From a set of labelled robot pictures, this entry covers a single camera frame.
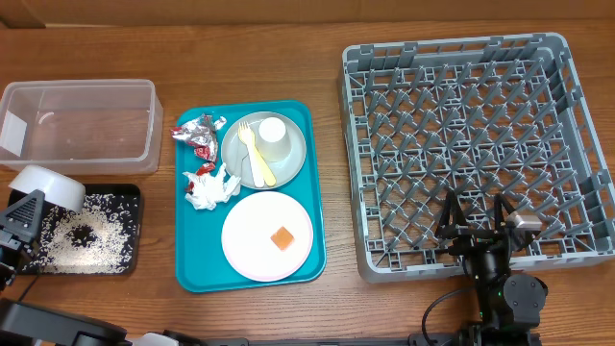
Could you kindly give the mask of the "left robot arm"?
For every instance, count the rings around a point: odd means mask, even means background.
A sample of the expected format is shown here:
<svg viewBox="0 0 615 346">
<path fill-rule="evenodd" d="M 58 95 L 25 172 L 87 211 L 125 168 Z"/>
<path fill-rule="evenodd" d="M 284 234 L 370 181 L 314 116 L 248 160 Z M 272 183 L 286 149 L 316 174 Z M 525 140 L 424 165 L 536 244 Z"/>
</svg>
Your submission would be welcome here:
<svg viewBox="0 0 615 346">
<path fill-rule="evenodd" d="M 12 284 L 17 269 L 32 254 L 39 238 L 44 194 L 13 191 L 1 211 L 1 287 Z M 1 300 L 1 343 L 35 345 L 202 345 L 202 340 L 165 331 L 128 338 L 127 331 L 111 323 L 26 304 L 22 299 Z"/>
</svg>

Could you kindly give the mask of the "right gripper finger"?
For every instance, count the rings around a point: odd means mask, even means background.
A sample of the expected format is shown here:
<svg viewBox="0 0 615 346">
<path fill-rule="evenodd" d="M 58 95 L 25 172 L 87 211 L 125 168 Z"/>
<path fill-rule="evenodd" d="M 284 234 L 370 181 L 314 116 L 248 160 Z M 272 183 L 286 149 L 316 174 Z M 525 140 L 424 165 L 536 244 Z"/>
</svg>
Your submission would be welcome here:
<svg viewBox="0 0 615 346">
<path fill-rule="evenodd" d="M 450 229 L 458 229 L 459 227 L 466 227 L 467 220 L 458 203 L 456 194 L 453 190 L 448 190 L 442 209 L 440 220 L 438 222 L 438 231 L 445 231 Z"/>
<path fill-rule="evenodd" d="M 511 216 L 513 212 L 515 212 L 515 209 L 510 202 L 503 194 L 498 193 L 494 197 L 495 229 L 505 230 L 506 228 L 511 228 L 514 223 L 510 221 L 508 217 Z"/>
</svg>

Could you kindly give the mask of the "small grey bowl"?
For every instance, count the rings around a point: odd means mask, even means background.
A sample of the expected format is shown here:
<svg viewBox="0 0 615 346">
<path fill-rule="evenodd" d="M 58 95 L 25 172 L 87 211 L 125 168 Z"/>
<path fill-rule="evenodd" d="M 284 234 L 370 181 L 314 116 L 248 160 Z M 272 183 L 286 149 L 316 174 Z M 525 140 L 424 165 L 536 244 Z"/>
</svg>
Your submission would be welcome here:
<svg viewBox="0 0 615 346">
<path fill-rule="evenodd" d="M 9 188 L 23 193 L 42 191 L 46 202 L 76 212 L 82 210 L 86 196 L 83 184 L 38 165 L 23 168 Z"/>
</svg>

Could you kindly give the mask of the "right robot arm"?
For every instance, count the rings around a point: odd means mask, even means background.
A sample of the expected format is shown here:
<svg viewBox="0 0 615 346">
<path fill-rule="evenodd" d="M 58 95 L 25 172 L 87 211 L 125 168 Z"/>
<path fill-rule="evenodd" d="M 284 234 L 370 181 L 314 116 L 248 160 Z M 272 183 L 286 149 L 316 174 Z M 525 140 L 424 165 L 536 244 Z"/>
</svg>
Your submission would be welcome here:
<svg viewBox="0 0 615 346">
<path fill-rule="evenodd" d="M 540 279 L 514 273 L 510 262 L 515 252 L 531 245 L 542 228 L 540 218 L 521 213 L 501 194 L 494 197 L 494 227 L 479 229 L 470 224 L 453 191 L 448 191 L 436 229 L 436 237 L 449 240 L 449 255 L 462 259 L 479 303 L 480 321 L 468 322 L 441 345 L 539 345 L 532 332 L 540 324 L 540 312 L 549 293 Z"/>
</svg>

